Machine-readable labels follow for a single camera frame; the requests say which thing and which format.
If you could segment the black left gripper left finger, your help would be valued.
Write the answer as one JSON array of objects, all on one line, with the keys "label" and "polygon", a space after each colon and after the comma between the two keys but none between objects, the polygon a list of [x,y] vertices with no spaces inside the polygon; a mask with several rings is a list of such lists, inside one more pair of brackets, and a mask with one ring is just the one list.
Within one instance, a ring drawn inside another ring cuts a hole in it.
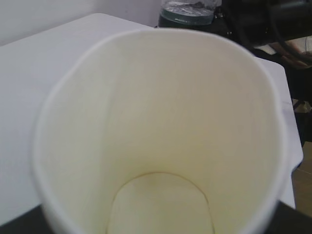
[{"label": "black left gripper left finger", "polygon": [[52,234],[41,206],[0,226],[0,234]]}]

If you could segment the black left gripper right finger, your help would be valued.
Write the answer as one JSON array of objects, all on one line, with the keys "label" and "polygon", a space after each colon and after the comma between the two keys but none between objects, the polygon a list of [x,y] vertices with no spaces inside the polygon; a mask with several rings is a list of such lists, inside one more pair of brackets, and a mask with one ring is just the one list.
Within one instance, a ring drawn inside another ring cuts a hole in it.
[{"label": "black left gripper right finger", "polygon": [[312,234],[312,218],[279,202],[273,216],[273,234]]}]

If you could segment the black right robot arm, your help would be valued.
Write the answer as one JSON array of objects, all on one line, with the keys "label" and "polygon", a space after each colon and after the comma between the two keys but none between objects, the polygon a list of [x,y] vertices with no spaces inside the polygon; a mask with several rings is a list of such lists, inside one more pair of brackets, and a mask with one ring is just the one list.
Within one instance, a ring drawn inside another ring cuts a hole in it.
[{"label": "black right robot arm", "polygon": [[214,12],[211,32],[245,48],[312,34],[310,0],[224,0]]}]

